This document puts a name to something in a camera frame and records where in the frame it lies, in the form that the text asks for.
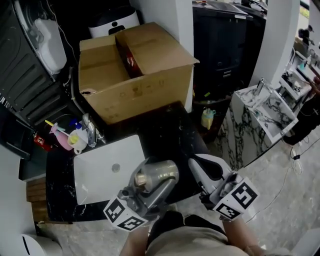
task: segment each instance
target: marble floor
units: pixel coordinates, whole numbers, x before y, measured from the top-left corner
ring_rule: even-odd
[[[305,138],[297,152],[302,153],[318,138],[320,127]],[[208,147],[216,155],[214,146]],[[307,230],[320,228],[320,141],[301,156],[302,173],[293,170],[290,149],[280,141],[239,171],[251,179],[261,194],[243,218],[258,237],[260,246],[267,249],[291,250]],[[219,216],[207,211],[198,196],[178,202],[177,208],[184,215],[197,214],[221,225]],[[40,228],[59,242],[64,256],[117,256],[128,235],[115,230],[106,220],[41,224]]]

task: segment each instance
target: faucet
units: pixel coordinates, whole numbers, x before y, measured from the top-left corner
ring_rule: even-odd
[[[270,83],[266,79],[264,79],[262,77],[260,79],[260,81],[259,81],[259,83],[258,83],[258,85],[256,87],[256,90],[254,91],[253,95],[254,96],[260,95],[263,87],[265,87],[270,94],[272,94],[274,92],[274,89],[271,87]]]
[[[82,116],[82,125],[84,129],[87,129],[89,147],[94,148],[97,145],[97,141],[102,141],[104,144],[107,143],[105,135],[98,130],[89,113],[85,113]]]

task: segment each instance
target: open cardboard box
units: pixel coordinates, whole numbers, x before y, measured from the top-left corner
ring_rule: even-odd
[[[198,62],[154,22],[83,40],[80,51],[80,93],[107,124],[185,104]]]

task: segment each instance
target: black marble countertop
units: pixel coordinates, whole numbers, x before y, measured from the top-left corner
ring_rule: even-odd
[[[112,143],[134,134],[139,136],[146,158],[173,160],[179,169],[179,182],[167,198],[167,203],[175,203],[200,192],[189,169],[188,159],[192,154],[210,152],[181,102],[109,125],[106,138],[108,143]],[[59,148],[52,150],[47,156],[46,198],[49,219],[56,222],[106,219],[103,209],[108,201],[77,204],[74,156],[73,151]]]

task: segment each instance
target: marble sink cabinet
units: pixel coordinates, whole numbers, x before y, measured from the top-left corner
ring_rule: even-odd
[[[295,114],[276,92],[257,86],[238,90],[215,139],[222,158],[239,170],[260,157],[298,122]]]

